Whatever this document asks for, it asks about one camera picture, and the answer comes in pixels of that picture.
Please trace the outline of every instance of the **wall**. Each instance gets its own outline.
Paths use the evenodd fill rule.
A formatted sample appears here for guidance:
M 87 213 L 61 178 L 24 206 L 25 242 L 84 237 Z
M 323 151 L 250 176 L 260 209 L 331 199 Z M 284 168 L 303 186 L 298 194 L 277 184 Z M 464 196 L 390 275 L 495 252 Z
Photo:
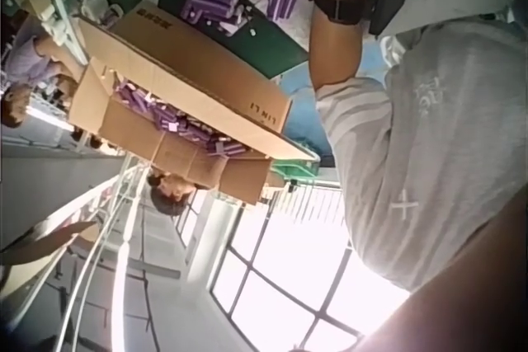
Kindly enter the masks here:
M 173 269 L 179 268 L 183 276 L 181 280 L 177 280 L 146 274 L 148 306 L 144 282 L 141 280 L 143 274 L 129 268 L 125 286 L 125 350 L 156 350 L 152 327 L 147 328 L 150 307 L 154 333 L 161 351 L 250 352 L 249 347 L 229 325 L 205 289 L 219 253 L 219 244 L 229 230 L 234 208 L 215 200 L 212 196 L 208 197 L 196 223 L 195 236 L 199 242 L 194 250 L 187 252 L 183 249 L 170 219 L 153 216 L 148 210 L 145 213 L 144 245 L 148 262 L 163 264 Z M 120 222 L 117 229 L 122 228 L 122 223 Z M 141 210 L 131 241 L 131 257 L 139 257 L 140 224 Z M 114 233 L 111 238 L 116 245 L 119 244 L 119 233 Z M 185 254 L 188 254 L 188 266 L 184 263 Z M 78 273 L 84 261 L 78 258 L 77 261 Z M 53 343 L 50 337 L 57 333 L 61 316 L 59 288 L 65 288 L 68 292 L 72 289 L 74 262 L 75 259 L 71 256 L 66 255 L 63 258 L 60 279 L 56 279 L 53 274 L 49 277 L 48 284 L 44 286 L 18 328 L 19 334 L 24 336 L 28 344 L 34 345 L 46 339 Z M 114 281 L 112 268 L 115 263 L 112 260 L 104 260 L 101 265 L 106 268 L 100 266 L 94 274 L 87 295 L 88 305 L 84 309 L 81 337 L 84 345 L 95 343 L 110 348 L 111 316 L 108 310 L 111 308 Z M 2 309 L 8 310 L 10 307 L 4 305 Z M 77 314 L 76 306 L 73 319 L 76 319 Z M 84 352 L 96 349 L 81 345 L 78 350 Z
M 119 174 L 122 162 L 121 157 L 80 157 L 3 144 L 1 248 L 72 199 Z

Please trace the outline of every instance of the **forearm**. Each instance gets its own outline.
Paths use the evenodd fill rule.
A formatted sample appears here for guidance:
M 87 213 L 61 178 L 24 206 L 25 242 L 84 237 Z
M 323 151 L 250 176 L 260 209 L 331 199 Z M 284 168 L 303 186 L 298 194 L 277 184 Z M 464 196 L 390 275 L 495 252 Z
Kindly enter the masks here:
M 355 352 L 515 350 L 526 296 L 526 188 Z
M 73 78 L 76 82 L 81 79 L 84 67 L 77 62 L 64 47 L 57 45 L 51 36 L 45 36 L 35 42 L 35 51 L 40 56 L 52 58 L 59 66 L 59 73 Z
M 315 90 L 356 75 L 361 61 L 362 36 L 359 25 L 330 22 L 317 7 L 313 8 L 309 70 Z

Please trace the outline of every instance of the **window frame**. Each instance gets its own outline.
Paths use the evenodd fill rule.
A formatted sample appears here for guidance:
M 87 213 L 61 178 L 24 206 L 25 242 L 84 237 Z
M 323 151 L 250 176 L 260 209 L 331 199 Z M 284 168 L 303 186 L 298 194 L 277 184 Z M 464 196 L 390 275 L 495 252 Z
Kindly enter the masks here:
M 325 189 L 325 190 L 337 190 L 337 191 L 340 191 L 339 187 L 334 186 L 334 185 L 327 185 L 327 184 L 321 184 L 321 185 L 320 184 L 314 184 L 313 188 L 321 188 L 321 189 Z M 321 307 L 319 309 L 314 309 L 314 308 L 310 307 L 308 304 L 300 301 L 296 296 L 294 296 L 293 294 L 291 294 L 291 293 L 287 292 L 286 290 L 284 290 L 281 286 L 279 286 L 278 284 L 273 282 L 273 280 L 271 280 L 267 276 L 265 276 L 259 269 L 255 268 L 254 261 L 255 261 L 255 259 L 257 257 L 257 253 L 258 253 L 259 247 L 262 244 L 262 240 L 264 238 L 264 235 L 266 234 L 266 230 L 267 230 L 268 224 L 270 222 L 271 215 L 273 214 L 273 210 L 274 210 L 274 208 L 275 208 L 275 206 L 277 204 L 277 201 L 278 201 L 281 193 L 282 194 L 287 194 L 284 191 L 277 191 L 277 192 L 273 193 L 271 199 L 263 199 L 263 201 L 265 201 L 265 202 L 262 202 L 262 203 L 263 204 L 267 204 L 268 205 L 268 209 L 267 209 L 266 217 L 264 219 L 264 223 L 262 224 L 262 228 L 261 228 L 261 231 L 259 233 L 257 242 L 255 244 L 255 248 L 254 248 L 252 256 L 251 256 L 251 258 L 249 260 L 246 259 L 245 257 L 243 257 L 242 254 L 238 253 L 237 250 L 233 247 L 233 239 L 234 239 L 234 236 L 235 236 L 235 234 L 236 234 L 236 232 L 238 230 L 238 225 L 240 224 L 240 220 L 242 219 L 242 216 L 243 216 L 244 210 L 246 208 L 246 205 L 245 204 L 241 204 L 238 207 L 238 212 L 237 212 L 236 217 L 234 219 L 233 226 L 229 230 L 229 234 L 228 234 L 228 237 L 227 237 L 226 244 L 225 244 L 224 248 L 222 249 L 222 251 L 220 253 L 220 258 L 219 258 L 219 261 L 218 261 L 218 265 L 215 268 L 215 273 L 214 273 L 212 281 L 210 283 L 210 295 L 211 295 L 211 297 L 213 298 L 214 302 L 219 307 L 221 312 L 226 316 L 229 324 L 231 326 L 233 326 L 233 328 L 236 330 L 236 332 L 243 338 L 243 340 L 250 346 L 250 348 L 252 350 L 255 350 L 256 352 L 258 352 L 258 349 L 245 336 L 245 334 L 238 328 L 237 324 L 233 320 L 234 310 L 237 307 L 238 300 L 240 299 L 240 296 L 241 296 L 241 294 L 243 292 L 243 289 L 244 289 L 244 287 L 245 287 L 245 285 L 246 285 L 246 283 L 248 281 L 248 277 L 249 277 L 251 272 L 253 272 L 256 276 L 261 278 L 264 282 L 266 282 L 269 286 L 271 286 L 276 291 L 281 293 L 283 296 L 287 297 L 290 301 L 293 301 L 294 303 L 296 303 L 297 305 L 302 307 L 304 310 L 308 311 L 310 314 L 313 315 L 313 322 L 312 322 L 311 326 L 309 327 L 309 329 L 307 330 L 306 334 L 304 335 L 304 338 L 302 339 L 302 341 L 299 343 L 299 345 L 297 345 L 297 347 L 304 348 L 304 346 L 306 345 L 306 343 L 309 340 L 309 337 L 313 334 L 317 324 L 320 321 L 325 321 L 325 322 L 329 323 L 330 325 L 335 326 L 336 328 L 338 328 L 338 329 L 340 329 L 342 331 L 345 331 L 346 333 L 354 336 L 356 338 L 356 344 L 357 344 L 363 338 L 363 334 L 361 334 L 358 330 L 346 325 L 345 323 L 343 323 L 341 321 L 338 321 L 338 319 L 335 319 L 335 318 L 331 317 L 328 314 L 328 312 L 327 312 L 328 307 L 330 306 L 330 302 L 332 301 L 332 299 L 333 299 L 333 297 L 334 297 L 334 295 L 335 295 L 335 293 L 337 291 L 337 287 L 339 286 L 339 284 L 341 282 L 341 279 L 342 279 L 342 277 L 343 277 L 343 275 L 345 273 L 345 270 L 347 268 L 348 262 L 349 262 L 349 260 L 351 258 L 352 249 L 351 249 L 350 242 L 347 244 L 347 247 L 345 248 L 345 250 L 343 252 L 343 256 L 342 256 L 341 262 L 340 262 L 340 264 L 339 264 L 339 266 L 337 268 L 337 271 L 336 271 L 336 274 L 334 276 L 334 279 L 333 279 L 333 281 L 332 281 L 332 283 L 330 285 L 330 288 L 329 288 L 329 290 L 327 292 L 327 295 L 326 295 L 325 299 L 323 300 L 323 304 L 321 305 Z M 244 275 L 243 275 L 243 278 L 242 278 L 242 281 L 238 285 L 238 290 L 237 290 L 237 293 L 235 294 L 234 301 L 231 304 L 231 308 L 228 311 L 226 311 L 226 309 L 222 306 L 222 304 L 220 304 L 219 300 L 215 296 L 215 285 L 216 285 L 216 282 L 217 282 L 217 280 L 219 278 L 219 273 L 220 273 L 220 271 L 221 271 L 221 269 L 223 267 L 224 260 L 225 260 L 225 257 L 227 255 L 227 252 L 229 252 L 232 255 L 234 255 L 246 267 Z

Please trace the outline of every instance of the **person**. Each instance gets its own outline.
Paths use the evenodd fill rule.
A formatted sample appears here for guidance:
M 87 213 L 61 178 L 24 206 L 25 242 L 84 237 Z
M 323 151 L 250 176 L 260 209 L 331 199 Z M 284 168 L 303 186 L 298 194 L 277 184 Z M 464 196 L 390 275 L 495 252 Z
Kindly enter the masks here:
M 84 130 L 80 129 L 79 127 L 73 127 L 73 131 L 70 134 L 74 142 L 79 142 L 81 140 L 81 137 L 83 136 Z M 91 134 L 90 139 L 88 140 L 88 146 L 91 148 L 98 150 L 102 146 L 102 140 L 96 135 Z
M 526 37 L 472 17 L 398 39 L 385 88 L 356 76 L 361 26 L 314 7 L 309 71 L 353 248 L 412 292 L 354 351 L 509 350 L 525 292 Z
M 17 128 L 26 118 L 31 92 L 37 84 L 60 76 L 61 91 L 64 89 L 72 95 L 72 81 L 80 80 L 83 66 L 67 49 L 55 44 L 38 19 L 28 16 L 16 35 L 4 71 L 10 87 L 0 100 L 0 120 L 9 128 Z
M 161 214 L 173 217 L 183 213 L 192 193 L 204 189 L 181 176 L 163 172 L 156 167 L 152 168 L 147 183 L 154 208 Z

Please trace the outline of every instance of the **bright window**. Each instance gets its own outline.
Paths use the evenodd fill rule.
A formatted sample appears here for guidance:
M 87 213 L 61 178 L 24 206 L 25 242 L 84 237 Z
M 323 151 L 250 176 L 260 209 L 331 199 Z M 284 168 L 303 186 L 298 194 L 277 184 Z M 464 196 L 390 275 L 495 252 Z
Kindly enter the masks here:
M 254 350 L 344 350 L 408 296 L 350 248 L 339 189 L 300 185 L 265 201 L 239 210 L 211 289 Z
M 196 220 L 198 220 L 198 213 L 201 211 L 206 196 L 206 190 L 195 191 L 187 201 L 187 206 L 181 216 L 174 219 L 176 231 L 185 247 L 191 241 L 192 233 L 196 227 Z

